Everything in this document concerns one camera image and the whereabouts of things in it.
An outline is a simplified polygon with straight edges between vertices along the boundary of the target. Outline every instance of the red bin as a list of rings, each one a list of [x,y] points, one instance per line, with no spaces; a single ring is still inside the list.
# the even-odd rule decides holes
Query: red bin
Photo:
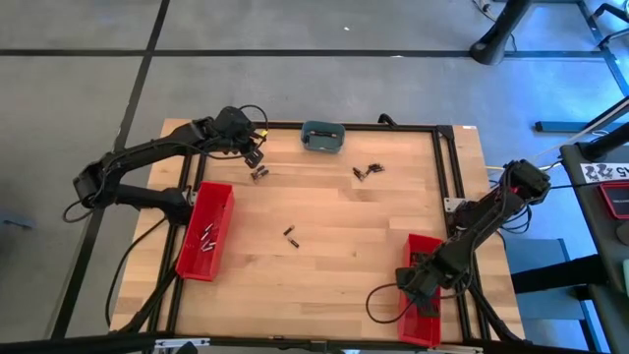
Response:
[[[181,277],[204,281],[214,279],[220,268],[233,209],[234,193],[231,185],[201,183],[177,262],[176,270]],[[212,223],[209,233],[202,240],[205,229]],[[213,250],[204,252],[201,248],[207,241],[216,244]]]
[[[441,244],[441,240],[427,236],[409,234],[409,239],[404,245],[402,266],[411,265],[411,254],[430,254]],[[406,314],[397,323],[397,334],[400,341],[417,344],[425,347],[435,347],[441,342],[441,301],[439,300],[441,288],[437,287],[432,305],[438,310],[439,317],[421,317],[417,306],[411,305]],[[409,298],[400,291],[399,310],[404,311],[409,304]]]

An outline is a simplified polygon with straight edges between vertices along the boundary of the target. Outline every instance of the desk leg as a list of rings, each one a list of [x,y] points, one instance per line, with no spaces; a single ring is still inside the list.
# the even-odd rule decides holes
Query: desk leg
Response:
[[[521,271],[511,275],[516,294],[579,284],[607,282],[599,255],[557,265]]]

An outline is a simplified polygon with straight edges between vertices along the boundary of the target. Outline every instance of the cable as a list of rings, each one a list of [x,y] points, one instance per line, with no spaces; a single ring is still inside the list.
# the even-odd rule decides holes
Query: cable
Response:
[[[73,208],[75,205],[79,204],[80,202],[81,201],[76,201],[76,202],[70,204],[68,207],[66,207],[65,210],[63,210],[63,213],[61,214],[61,218],[65,222],[67,222],[67,223],[79,222],[79,221],[85,219],[86,217],[90,216],[94,212],[94,209],[90,209],[85,214],[83,214],[83,215],[81,215],[81,216],[79,216],[77,218],[73,218],[73,219],[68,218],[68,211],[70,211],[71,208]]]
[[[567,141],[561,143],[561,144],[557,144],[554,147],[548,148],[540,153],[538,153],[537,155],[533,156],[533,158],[531,159],[532,163],[535,164],[535,161],[542,155],[547,154],[551,151],[554,151],[558,148],[563,147],[564,145],[570,145],[573,142],[575,142],[577,139],[583,137],[584,135],[596,130],[596,127],[601,125],[601,124],[605,124],[605,122],[607,121],[607,119],[609,117],[613,117],[616,113],[618,113],[619,111],[625,109],[627,106],[629,105],[629,99],[625,100],[624,102],[622,102],[622,104],[619,104],[616,108],[614,108],[611,112],[607,113],[604,117],[602,117],[601,119],[599,119],[599,121],[593,125],[591,125],[590,127],[582,130],[581,132],[575,134],[574,136],[572,136],[572,138],[568,139]]]
[[[107,300],[105,301],[105,321],[107,322],[107,326],[111,326],[111,319],[109,318],[109,306],[111,305],[111,296],[114,292],[114,287],[116,286],[116,280],[118,279],[118,275],[120,274],[120,270],[122,269],[122,264],[125,262],[127,256],[133,251],[133,249],[141,242],[146,236],[148,236],[153,230],[155,230],[162,222],[166,221],[166,216],[162,217],[161,220],[157,221],[154,225],[152,225],[146,232],[134,241],[131,246],[125,251],[125,254],[122,256],[122,259],[118,263],[118,267],[116,268],[116,272],[114,273],[114,278],[111,280],[111,286],[109,286],[109,292],[107,292]]]
[[[498,230],[495,231],[495,233],[498,234],[498,236],[502,239],[502,243],[504,244],[504,249],[507,249],[507,240],[504,238],[504,235],[502,235],[502,233]]]
[[[476,0],[472,0],[472,2],[474,3],[474,5],[476,5],[476,8],[479,9],[479,11],[481,12],[481,14],[483,14],[483,16],[490,19],[493,23],[496,22],[496,16],[494,16],[491,13],[491,9],[490,9],[491,5],[486,3],[485,0],[481,0],[481,4],[476,2]],[[515,43],[515,35],[513,35],[513,33],[509,33],[509,35],[511,36],[511,43],[513,44],[513,51],[517,52],[518,45]]]
[[[547,170],[549,170],[549,169],[551,169],[551,168],[556,167],[559,163],[561,163],[561,161],[562,161],[562,160],[561,160],[561,159],[559,159],[559,160],[557,160],[556,162],[553,162],[553,163],[552,163],[552,164],[550,164],[550,165],[546,165],[546,166],[539,167],[539,169],[540,169],[540,170],[542,170],[542,171],[547,171]],[[495,171],[504,171],[504,167],[500,167],[500,166],[485,166],[485,169],[488,169],[488,170],[495,170]]]
[[[372,297],[372,295],[378,290],[391,287],[391,286],[396,286],[396,285],[397,285],[396,283],[389,283],[389,284],[377,286],[374,290],[372,290],[372,292],[370,292],[369,295],[367,295],[367,300],[365,301],[365,310],[367,310],[367,316],[369,316],[370,319],[372,319],[372,321],[374,321],[375,323],[381,324],[381,325],[388,325],[388,324],[393,324],[395,322],[398,322],[404,316],[404,314],[406,314],[406,312],[409,311],[409,309],[413,305],[413,302],[415,301],[415,299],[409,301],[409,304],[406,306],[406,308],[404,308],[404,310],[402,310],[400,315],[396,316],[394,319],[391,319],[391,320],[384,320],[384,321],[379,320],[379,319],[376,319],[372,315],[372,311],[370,311],[370,298]]]
[[[586,187],[586,186],[595,186],[595,185],[599,185],[601,183],[603,183],[603,182],[579,183],[579,184],[574,184],[574,185],[554,186],[554,187],[550,187],[550,189],[579,188],[579,187]]]
[[[500,228],[503,229],[504,231],[508,231],[514,234],[524,234],[525,232],[527,232],[529,230],[529,226],[531,226],[531,219],[533,218],[533,211],[531,210],[531,206],[529,205],[527,205],[526,208],[524,208],[524,210],[525,212],[522,212],[517,217],[514,217],[510,220],[505,221]],[[527,215],[527,221],[525,223],[518,226],[509,226],[509,227],[504,226],[504,224],[515,221],[519,219],[520,217],[524,216],[525,214]]]

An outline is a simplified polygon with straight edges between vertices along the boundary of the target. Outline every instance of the concrete floor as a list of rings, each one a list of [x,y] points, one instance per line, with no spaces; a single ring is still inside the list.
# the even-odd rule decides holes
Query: concrete floor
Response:
[[[158,0],[4,0],[0,48],[142,49],[158,7]],[[600,25],[604,33],[626,26],[610,16]],[[157,47],[467,50],[489,27],[468,0],[180,0],[170,4]],[[514,33],[520,50],[596,45],[569,4],[534,5]],[[622,40],[612,46],[623,70],[625,48]],[[37,223],[31,231],[1,226],[0,341],[47,335],[82,231],[60,219],[76,197],[72,178],[111,148],[140,62],[0,57],[0,209]],[[501,165],[567,138],[535,134],[534,122],[587,121],[620,97],[601,59],[486,67],[464,58],[154,58],[129,144],[156,137],[167,117],[255,103],[271,120],[374,122],[387,112],[399,123],[476,125],[486,163]],[[556,153],[538,162],[555,160]],[[567,183],[561,168],[551,176]],[[146,177],[141,170],[126,182],[143,185]],[[534,212],[520,237],[563,237],[571,258],[595,251],[572,191],[553,191]],[[69,335],[106,332],[104,298],[136,219],[129,207],[107,210]],[[545,324],[535,325],[531,333]],[[562,334],[573,325],[565,327],[554,344],[582,347]]]

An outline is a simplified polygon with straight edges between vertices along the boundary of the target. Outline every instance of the gray floor tile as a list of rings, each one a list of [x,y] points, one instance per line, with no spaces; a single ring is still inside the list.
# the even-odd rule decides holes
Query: gray floor tile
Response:
[[[0,48],[144,49],[159,0],[3,0]]]
[[[533,4],[513,33],[522,50],[597,50],[574,4]]]
[[[603,2],[605,1],[588,1],[588,8],[593,13],[597,9],[597,7]],[[624,1],[606,1],[606,3],[622,9]],[[609,14],[608,12],[603,13],[599,18],[597,18],[596,22],[600,28],[600,34],[602,37],[605,37],[619,30],[625,30],[629,28],[629,24]],[[609,43],[608,47],[611,53],[614,54],[616,64],[620,68],[620,71],[625,76],[626,80],[627,78],[629,78],[629,36],[624,36],[612,40]]]
[[[405,123],[477,125],[487,162],[502,163],[542,150],[531,144],[534,122],[587,121],[620,96],[602,60],[156,58],[131,138],[158,134],[165,117],[256,103],[271,120],[373,122],[387,112]]]
[[[467,50],[490,27],[470,0],[183,0],[158,47]],[[574,5],[534,5],[515,33],[524,50],[593,48]]]
[[[578,321],[522,320],[527,339],[534,344],[588,350]]]
[[[44,335],[83,229],[61,220],[72,179],[111,148],[139,64],[0,58],[0,208],[36,222],[0,225],[0,341]],[[113,240],[110,252],[126,247]]]

